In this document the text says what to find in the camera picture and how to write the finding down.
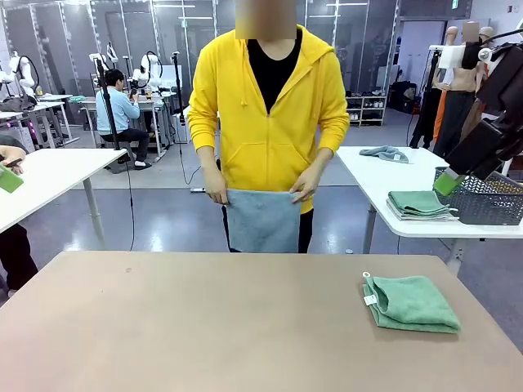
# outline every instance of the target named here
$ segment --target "black pants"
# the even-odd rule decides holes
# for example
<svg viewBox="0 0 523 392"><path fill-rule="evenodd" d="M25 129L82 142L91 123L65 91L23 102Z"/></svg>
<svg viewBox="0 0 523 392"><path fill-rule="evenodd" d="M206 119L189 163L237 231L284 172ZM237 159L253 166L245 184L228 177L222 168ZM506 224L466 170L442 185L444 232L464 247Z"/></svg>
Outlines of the black pants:
<svg viewBox="0 0 523 392"><path fill-rule="evenodd" d="M0 261L11 290L20 289L38 272L31 257L27 231L22 226L14 225L0 233Z"/></svg>
<svg viewBox="0 0 523 392"><path fill-rule="evenodd" d="M221 206L221 212L223 213L223 226L226 230L227 236L227 247L229 247L229 252L239 252L236 249L230 247L229 242L229 225L227 224L227 208ZM299 238L297 243L298 253L307 253L309 250L309 244L311 243L312 238L312 218L314 215L314 210L310 210L305 214L302 214L300 217L300 231Z"/></svg>
<svg viewBox="0 0 523 392"><path fill-rule="evenodd" d="M440 105L441 90L433 87L423 95L422 112L419 114L418 123L410 140L410 147L417 148L419 140L423 137L423 148L428 149L434 139L434 123Z"/></svg>
<svg viewBox="0 0 523 392"><path fill-rule="evenodd" d="M112 142L113 135L102 135L101 138L105 141ZM147 148L149 147L149 135L141 129L129 128L121 131L118 134L118 141L137 141L138 151L136 152L136 160L144 162L147 158Z"/></svg>
<svg viewBox="0 0 523 392"><path fill-rule="evenodd" d="M439 157L449 155L461 138L461 130L474 103L474 93L468 91L449 91L445 99L445 114L441 122L434 154Z"/></svg>

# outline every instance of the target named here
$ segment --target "green object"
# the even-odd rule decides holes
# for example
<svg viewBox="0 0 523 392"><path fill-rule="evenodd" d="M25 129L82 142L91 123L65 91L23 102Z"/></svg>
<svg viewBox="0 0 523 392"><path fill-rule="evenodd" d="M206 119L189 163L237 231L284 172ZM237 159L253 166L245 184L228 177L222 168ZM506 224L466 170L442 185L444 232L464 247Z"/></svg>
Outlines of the green object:
<svg viewBox="0 0 523 392"><path fill-rule="evenodd" d="M374 294L378 300L369 308L379 327L443 333L461 330L458 317L429 278L365 279L364 294Z"/></svg>
<svg viewBox="0 0 523 392"><path fill-rule="evenodd" d="M434 189L443 196L449 196L463 180L465 180L465 176L452 178L449 174L443 173L434 183Z"/></svg>
<svg viewBox="0 0 523 392"><path fill-rule="evenodd" d="M22 184L24 184L24 180L13 173L11 169L0 165L0 188L12 194Z"/></svg>
<svg viewBox="0 0 523 392"><path fill-rule="evenodd" d="M71 96L69 98L69 102L71 104L79 104L80 102L83 102L86 100L86 97L85 96Z"/></svg>
<svg viewBox="0 0 523 392"><path fill-rule="evenodd" d="M400 212L413 216L437 216L449 211L432 190L391 191L389 199Z"/></svg>

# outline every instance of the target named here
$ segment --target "towel tag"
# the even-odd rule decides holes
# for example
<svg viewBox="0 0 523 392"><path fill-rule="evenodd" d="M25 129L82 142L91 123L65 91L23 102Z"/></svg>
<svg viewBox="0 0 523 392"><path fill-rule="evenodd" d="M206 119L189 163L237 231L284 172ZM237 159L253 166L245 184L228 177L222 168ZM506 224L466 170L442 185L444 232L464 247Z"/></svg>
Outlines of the towel tag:
<svg viewBox="0 0 523 392"><path fill-rule="evenodd" d="M376 296L374 294L372 294L370 296L364 296L363 301L365 301L365 304L367 306L378 303L378 299L376 298Z"/></svg>

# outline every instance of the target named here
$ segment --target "drawstring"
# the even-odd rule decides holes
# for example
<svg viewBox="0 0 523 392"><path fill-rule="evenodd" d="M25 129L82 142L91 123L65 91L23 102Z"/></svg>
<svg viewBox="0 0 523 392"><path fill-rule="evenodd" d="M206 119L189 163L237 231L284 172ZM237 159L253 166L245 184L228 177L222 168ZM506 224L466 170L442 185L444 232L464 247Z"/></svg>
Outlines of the drawstring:
<svg viewBox="0 0 523 392"><path fill-rule="evenodd" d="M245 69L246 69L246 64L245 64L245 56L246 56L246 51L247 51L247 44L245 43L245 41L243 40L242 41L242 74L241 74L241 83L242 83L242 100L241 100L241 105L242 106L247 106L247 99L245 98L247 96L247 87L245 86L245 78L247 77L247 75L245 74Z"/></svg>

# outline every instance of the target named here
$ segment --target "hand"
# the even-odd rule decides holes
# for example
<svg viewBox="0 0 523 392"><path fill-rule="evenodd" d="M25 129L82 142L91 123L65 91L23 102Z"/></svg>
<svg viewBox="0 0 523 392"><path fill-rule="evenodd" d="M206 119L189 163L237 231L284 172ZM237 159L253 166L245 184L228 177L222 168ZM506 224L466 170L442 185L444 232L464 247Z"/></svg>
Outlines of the hand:
<svg viewBox="0 0 523 392"><path fill-rule="evenodd" d="M216 167L210 167L203 170L205 179L205 193L218 204L227 204L227 186L226 179L221 171Z"/></svg>
<svg viewBox="0 0 523 392"><path fill-rule="evenodd" d="M293 187L289 190L291 194L298 193L293 203L305 202L312 198L318 184L320 183L323 168L320 165L312 164L297 178Z"/></svg>
<svg viewBox="0 0 523 392"><path fill-rule="evenodd" d="M24 160L25 151L18 147L12 147L10 145L1 145L0 146L0 155L3 156L3 161L0 162L1 165L7 166L9 163L12 163L18 159ZM11 170L20 175L24 172L22 167L19 164L16 164Z"/></svg>

